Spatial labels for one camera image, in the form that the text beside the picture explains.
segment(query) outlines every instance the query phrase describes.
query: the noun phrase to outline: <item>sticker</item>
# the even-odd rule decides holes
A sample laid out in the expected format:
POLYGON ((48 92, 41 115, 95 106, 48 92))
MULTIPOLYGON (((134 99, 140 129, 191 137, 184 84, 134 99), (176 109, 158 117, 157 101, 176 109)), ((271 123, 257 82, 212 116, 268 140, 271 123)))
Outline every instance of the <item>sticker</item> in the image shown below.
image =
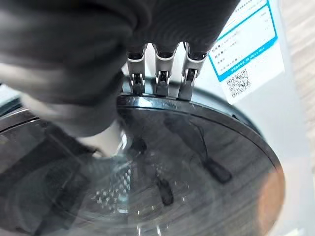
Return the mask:
POLYGON ((269 0, 241 0, 209 59, 230 104, 284 72, 269 0))

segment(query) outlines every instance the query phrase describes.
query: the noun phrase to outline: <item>qr code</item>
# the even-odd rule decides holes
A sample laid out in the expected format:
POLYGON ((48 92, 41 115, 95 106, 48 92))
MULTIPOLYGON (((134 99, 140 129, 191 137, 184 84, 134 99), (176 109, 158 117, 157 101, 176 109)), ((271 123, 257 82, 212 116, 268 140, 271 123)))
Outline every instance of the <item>qr code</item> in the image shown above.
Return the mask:
POLYGON ((234 75, 227 81, 227 85, 232 97, 236 97, 246 91, 249 87, 251 87, 247 71, 242 70, 241 72, 234 75))

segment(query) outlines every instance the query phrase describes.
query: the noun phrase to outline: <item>washing machine door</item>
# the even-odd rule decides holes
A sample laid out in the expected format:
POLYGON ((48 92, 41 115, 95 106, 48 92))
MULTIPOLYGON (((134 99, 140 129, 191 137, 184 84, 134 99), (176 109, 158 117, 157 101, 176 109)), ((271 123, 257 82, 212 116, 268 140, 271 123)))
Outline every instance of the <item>washing machine door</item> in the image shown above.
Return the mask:
POLYGON ((0 235, 261 236, 271 229, 284 175, 242 114, 222 102, 218 111, 154 97, 121 96, 118 107, 133 144, 105 160, 27 109, 1 118, 0 235))

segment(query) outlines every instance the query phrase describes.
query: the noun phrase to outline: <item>wooden floor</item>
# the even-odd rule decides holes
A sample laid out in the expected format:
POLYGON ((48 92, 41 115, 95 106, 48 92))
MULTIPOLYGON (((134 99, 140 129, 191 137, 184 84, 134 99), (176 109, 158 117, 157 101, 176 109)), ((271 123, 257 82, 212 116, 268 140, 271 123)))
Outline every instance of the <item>wooden floor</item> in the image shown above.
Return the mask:
POLYGON ((315 180, 315 0, 280 0, 296 86, 306 113, 315 180))

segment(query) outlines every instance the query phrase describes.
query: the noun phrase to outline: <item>washing machine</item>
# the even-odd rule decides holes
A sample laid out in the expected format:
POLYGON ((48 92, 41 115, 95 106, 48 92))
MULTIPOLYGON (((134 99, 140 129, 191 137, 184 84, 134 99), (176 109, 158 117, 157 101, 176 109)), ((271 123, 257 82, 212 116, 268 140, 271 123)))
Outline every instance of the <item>washing machine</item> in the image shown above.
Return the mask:
POLYGON ((278 2, 241 0, 192 83, 185 56, 181 44, 165 95, 151 45, 143 92, 123 68, 117 107, 132 145, 110 159, 2 85, 0 235, 315 235, 310 149, 278 2))

